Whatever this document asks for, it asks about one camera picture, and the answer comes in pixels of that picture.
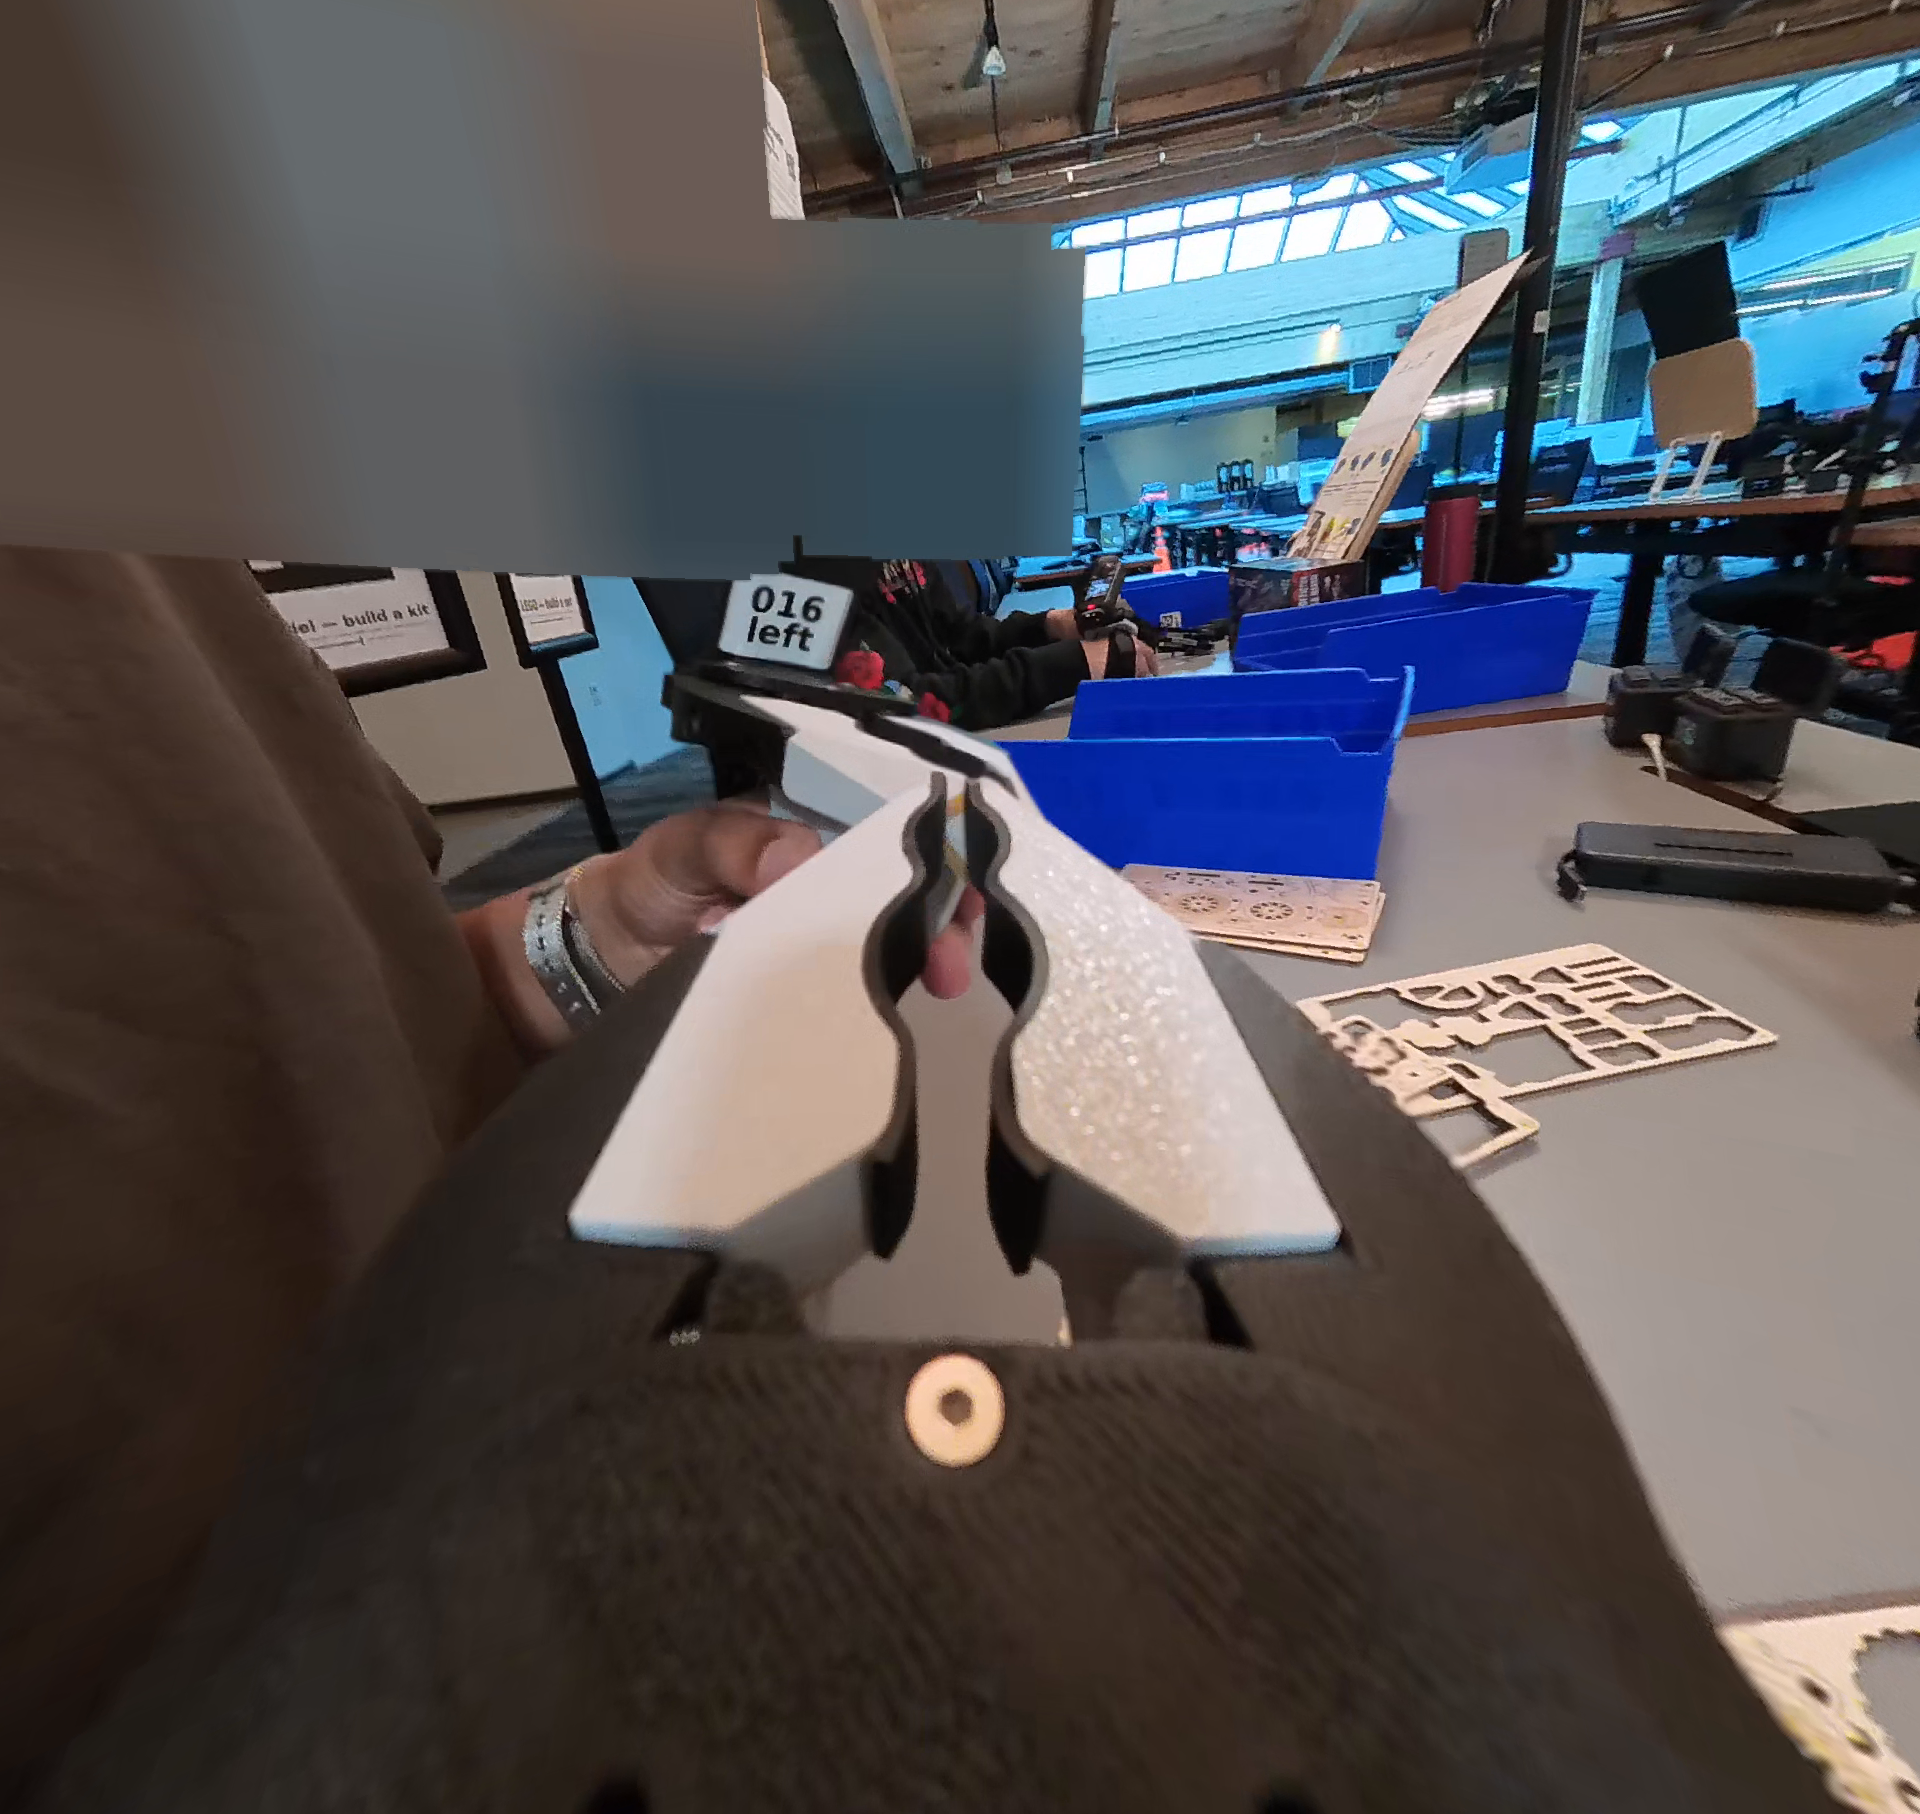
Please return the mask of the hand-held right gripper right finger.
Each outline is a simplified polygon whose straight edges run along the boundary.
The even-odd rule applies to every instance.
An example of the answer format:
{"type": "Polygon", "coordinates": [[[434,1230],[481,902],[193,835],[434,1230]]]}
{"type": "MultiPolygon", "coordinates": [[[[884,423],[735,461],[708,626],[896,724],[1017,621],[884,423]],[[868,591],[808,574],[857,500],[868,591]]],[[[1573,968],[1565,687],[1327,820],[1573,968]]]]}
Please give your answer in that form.
{"type": "Polygon", "coordinates": [[[1133,1273],[1315,1255],[1335,1210],[1195,940],[993,779],[965,792],[979,961],[1009,1009],[985,1202],[1014,1273],[1114,1323],[1133,1273]]]}

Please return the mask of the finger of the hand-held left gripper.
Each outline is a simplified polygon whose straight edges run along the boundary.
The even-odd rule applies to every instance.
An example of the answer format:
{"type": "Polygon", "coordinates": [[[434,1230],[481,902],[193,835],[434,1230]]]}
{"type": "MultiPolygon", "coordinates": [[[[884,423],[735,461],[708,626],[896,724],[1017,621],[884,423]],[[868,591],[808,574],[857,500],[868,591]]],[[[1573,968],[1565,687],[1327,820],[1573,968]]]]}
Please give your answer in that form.
{"type": "Polygon", "coordinates": [[[768,792],[768,810],[829,842],[900,794],[922,800],[930,781],[932,767],[911,755],[889,759],[884,752],[874,759],[859,752],[852,767],[844,767],[821,752],[785,752],[768,792]]]}
{"type": "Polygon", "coordinates": [[[852,767],[859,752],[874,759],[886,752],[889,759],[911,755],[932,769],[955,776],[961,783],[991,779],[1014,795],[1023,795],[1023,781],[1000,745],[975,740],[946,723],[893,714],[857,719],[826,706],[783,698],[743,696],[743,705],[783,735],[774,778],[785,752],[821,752],[844,767],[852,767]]]}

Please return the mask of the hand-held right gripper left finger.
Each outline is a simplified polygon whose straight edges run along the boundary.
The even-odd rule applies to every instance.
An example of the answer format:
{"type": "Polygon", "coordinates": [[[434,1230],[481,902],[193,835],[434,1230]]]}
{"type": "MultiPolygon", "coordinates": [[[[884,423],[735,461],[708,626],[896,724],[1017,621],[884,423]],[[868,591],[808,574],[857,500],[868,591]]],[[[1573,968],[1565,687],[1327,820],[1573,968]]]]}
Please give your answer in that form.
{"type": "Polygon", "coordinates": [[[586,1241],[779,1270],[891,1255],[917,1186],[900,996],[949,920],[949,779],[884,803],[709,939],[570,1206],[586,1241]]]}

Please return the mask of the person's left forearm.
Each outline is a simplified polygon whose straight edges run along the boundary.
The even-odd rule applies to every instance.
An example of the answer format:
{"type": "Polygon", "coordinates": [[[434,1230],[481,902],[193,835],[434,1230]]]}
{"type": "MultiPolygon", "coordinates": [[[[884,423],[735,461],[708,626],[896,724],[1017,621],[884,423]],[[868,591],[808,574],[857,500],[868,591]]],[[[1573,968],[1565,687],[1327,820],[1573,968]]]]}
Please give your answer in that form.
{"type": "Polygon", "coordinates": [[[524,1061],[543,1060],[572,1040],[561,1011],[527,960],[524,926],[533,897],[533,887],[521,887],[452,918],[484,996],[524,1061]]]}

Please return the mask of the grey desk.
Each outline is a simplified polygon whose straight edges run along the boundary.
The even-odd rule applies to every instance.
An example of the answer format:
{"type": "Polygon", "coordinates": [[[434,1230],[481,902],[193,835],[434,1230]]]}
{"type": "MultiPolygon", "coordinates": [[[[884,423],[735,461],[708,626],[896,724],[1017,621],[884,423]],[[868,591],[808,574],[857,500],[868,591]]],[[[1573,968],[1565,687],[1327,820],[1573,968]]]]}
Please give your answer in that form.
{"type": "Polygon", "coordinates": [[[1592,890],[1586,820],[1743,828],[1611,751],[1592,719],[1408,724],[1368,961],[1248,952],[1288,1001],[1340,980],[1599,943],[1773,1047],[1546,1094],[1475,1181],[1608,1394],[1719,1614],[1916,1592],[1916,920],[1592,890]]]}

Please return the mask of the person's left hand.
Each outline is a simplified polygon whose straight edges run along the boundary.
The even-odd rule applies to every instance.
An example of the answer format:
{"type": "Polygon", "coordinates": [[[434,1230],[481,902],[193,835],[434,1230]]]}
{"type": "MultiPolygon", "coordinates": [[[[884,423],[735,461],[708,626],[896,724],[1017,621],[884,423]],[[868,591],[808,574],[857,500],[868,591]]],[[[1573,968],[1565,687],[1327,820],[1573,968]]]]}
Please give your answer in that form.
{"type": "Polygon", "coordinates": [[[566,879],[564,931],[598,1001],[823,851],[811,826],[759,803],[719,803],[643,829],[566,879]]]}

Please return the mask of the stack of wooden puzzle sheets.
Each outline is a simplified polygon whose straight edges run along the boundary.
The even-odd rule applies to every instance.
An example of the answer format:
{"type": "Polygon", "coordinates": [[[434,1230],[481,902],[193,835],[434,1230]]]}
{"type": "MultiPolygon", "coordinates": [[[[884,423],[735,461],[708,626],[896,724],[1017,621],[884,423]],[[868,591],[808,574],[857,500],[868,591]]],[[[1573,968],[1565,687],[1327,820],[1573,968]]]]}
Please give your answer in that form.
{"type": "Polygon", "coordinates": [[[1379,881],[1132,863],[1124,881],[1197,939],[1356,966],[1377,934],[1379,881]]]}

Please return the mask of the sign on black stand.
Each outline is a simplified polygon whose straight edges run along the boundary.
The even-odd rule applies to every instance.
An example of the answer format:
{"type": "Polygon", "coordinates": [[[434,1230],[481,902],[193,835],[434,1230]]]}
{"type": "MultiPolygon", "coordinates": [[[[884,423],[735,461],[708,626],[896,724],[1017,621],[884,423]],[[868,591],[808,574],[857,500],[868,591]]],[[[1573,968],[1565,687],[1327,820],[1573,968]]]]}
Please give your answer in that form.
{"type": "Polygon", "coordinates": [[[619,840],[561,672],[564,660],[598,650],[598,630],[584,581],[578,577],[515,577],[506,572],[493,579],[518,665],[539,675],[593,842],[600,851],[613,853],[619,849],[619,840]]]}

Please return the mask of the black framed sign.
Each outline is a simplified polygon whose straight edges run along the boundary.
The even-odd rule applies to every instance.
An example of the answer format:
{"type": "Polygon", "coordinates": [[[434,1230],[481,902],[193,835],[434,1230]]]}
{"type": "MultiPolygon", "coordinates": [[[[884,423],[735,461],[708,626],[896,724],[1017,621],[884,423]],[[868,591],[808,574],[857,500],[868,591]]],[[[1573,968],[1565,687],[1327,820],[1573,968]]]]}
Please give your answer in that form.
{"type": "Polygon", "coordinates": [[[252,559],[252,579],[350,698],[476,675],[487,655],[452,570],[252,559]]]}

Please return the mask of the emptied wooden puzzle sheet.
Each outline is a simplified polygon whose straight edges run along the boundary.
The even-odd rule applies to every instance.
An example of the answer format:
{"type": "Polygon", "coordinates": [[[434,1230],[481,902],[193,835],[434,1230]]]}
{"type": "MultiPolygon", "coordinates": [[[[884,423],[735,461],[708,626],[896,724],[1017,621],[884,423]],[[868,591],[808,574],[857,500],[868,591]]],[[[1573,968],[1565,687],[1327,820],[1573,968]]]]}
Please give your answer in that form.
{"type": "Polygon", "coordinates": [[[1773,1047],[1722,1001],[1603,944],[1574,944],[1309,996],[1311,1028],[1426,1127],[1457,1172],[1528,1146],[1532,1105],[1773,1047]]]}

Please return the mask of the dark printed box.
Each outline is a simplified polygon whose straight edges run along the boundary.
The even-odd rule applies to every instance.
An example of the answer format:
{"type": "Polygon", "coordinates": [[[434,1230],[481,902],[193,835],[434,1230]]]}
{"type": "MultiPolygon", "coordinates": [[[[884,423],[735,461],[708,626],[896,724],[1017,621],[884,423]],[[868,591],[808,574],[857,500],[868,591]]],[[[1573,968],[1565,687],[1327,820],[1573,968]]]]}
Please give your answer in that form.
{"type": "Polygon", "coordinates": [[[1347,602],[1372,594],[1371,566],[1356,559],[1268,556],[1228,566],[1231,622],[1260,612],[1347,602]]]}

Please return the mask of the person's brown sweater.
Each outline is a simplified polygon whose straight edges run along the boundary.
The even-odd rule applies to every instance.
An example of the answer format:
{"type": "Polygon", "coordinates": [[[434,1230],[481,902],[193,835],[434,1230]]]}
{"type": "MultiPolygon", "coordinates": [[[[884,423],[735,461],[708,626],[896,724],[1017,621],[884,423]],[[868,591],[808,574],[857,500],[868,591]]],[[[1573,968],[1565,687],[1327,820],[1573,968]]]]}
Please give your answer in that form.
{"type": "Polygon", "coordinates": [[[242,561],[4,551],[4,1810],[515,1080],[437,860],[242,561]]]}

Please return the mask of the black flat case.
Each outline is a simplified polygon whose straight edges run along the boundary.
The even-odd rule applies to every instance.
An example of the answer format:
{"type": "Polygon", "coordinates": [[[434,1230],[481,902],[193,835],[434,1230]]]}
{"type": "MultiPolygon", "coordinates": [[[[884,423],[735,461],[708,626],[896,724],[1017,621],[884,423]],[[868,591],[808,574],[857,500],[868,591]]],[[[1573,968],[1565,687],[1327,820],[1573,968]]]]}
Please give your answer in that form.
{"type": "Polygon", "coordinates": [[[1843,913],[1917,901],[1916,877],[1862,838],[1615,821],[1576,826],[1553,883],[1569,902],[1592,887],[1843,913]]]}

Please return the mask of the leaning cardboard poster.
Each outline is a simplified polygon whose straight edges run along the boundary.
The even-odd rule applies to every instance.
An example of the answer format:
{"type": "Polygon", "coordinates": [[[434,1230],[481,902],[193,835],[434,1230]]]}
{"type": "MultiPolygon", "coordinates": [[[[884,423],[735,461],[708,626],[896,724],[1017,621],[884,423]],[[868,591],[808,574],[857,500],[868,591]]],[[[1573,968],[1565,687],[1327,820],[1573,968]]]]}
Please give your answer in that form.
{"type": "Polygon", "coordinates": [[[1530,255],[1521,252],[1426,312],[1366,400],[1328,481],[1313,493],[1307,523],[1287,545],[1288,559],[1347,561],[1366,551],[1415,452],[1431,394],[1528,267],[1530,255]]]}

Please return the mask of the black battery charger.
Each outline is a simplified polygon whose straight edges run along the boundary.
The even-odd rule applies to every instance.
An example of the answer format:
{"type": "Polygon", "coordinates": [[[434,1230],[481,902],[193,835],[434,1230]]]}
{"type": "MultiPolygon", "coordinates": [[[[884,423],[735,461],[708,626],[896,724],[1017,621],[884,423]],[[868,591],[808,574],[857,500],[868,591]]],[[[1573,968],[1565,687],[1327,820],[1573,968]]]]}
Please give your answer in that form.
{"type": "Polygon", "coordinates": [[[1750,675],[1734,675],[1752,636],[1703,625],[1677,669],[1624,667],[1607,686],[1602,733],[1643,747],[1657,769],[1776,789],[1800,720],[1821,716],[1846,665],[1832,650],[1762,637],[1750,675]]]}

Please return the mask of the black pillar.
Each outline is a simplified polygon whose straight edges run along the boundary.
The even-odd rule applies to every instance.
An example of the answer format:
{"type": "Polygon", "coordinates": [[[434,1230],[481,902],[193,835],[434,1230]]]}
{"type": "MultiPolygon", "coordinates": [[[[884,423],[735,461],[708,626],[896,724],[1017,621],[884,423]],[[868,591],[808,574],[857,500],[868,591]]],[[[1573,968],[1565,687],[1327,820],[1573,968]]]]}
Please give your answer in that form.
{"type": "Polygon", "coordinates": [[[1560,236],[1565,178],[1576,109],[1586,0],[1546,0],[1542,70],[1527,170],[1522,272],[1517,275],[1513,342],[1501,409],[1499,475],[1491,514],[1476,531],[1475,581],[1517,583],[1530,547],[1524,535],[1530,434],[1538,427],[1560,236]]]}

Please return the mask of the beige chair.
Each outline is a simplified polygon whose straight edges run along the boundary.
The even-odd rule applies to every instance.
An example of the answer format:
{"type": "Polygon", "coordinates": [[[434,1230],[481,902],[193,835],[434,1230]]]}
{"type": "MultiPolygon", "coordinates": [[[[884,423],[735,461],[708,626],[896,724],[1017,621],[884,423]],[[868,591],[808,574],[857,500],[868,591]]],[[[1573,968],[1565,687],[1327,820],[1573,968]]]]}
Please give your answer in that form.
{"type": "Polygon", "coordinates": [[[1673,461],[1688,448],[1696,448],[1698,457],[1682,497],[1698,500],[1722,444],[1750,434],[1756,427],[1752,345],[1734,336],[1657,360],[1648,367],[1645,389],[1659,450],[1645,500],[1657,503],[1662,497],[1673,461]]]}

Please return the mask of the wooden gear piece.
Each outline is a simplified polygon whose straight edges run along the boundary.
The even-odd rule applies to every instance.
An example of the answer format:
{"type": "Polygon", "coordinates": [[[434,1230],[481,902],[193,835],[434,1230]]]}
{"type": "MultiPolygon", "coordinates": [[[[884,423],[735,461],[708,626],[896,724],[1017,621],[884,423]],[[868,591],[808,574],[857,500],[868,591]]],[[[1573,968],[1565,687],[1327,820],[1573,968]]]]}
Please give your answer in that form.
{"type": "Polygon", "coordinates": [[[1899,1754],[1859,1682],[1859,1662],[1873,1644],[1917,1637],[1913,1601],[1729,1620],[1714,1632],[1836,1804],[1917,1810],[1916,1761],[1899,1754]]]}

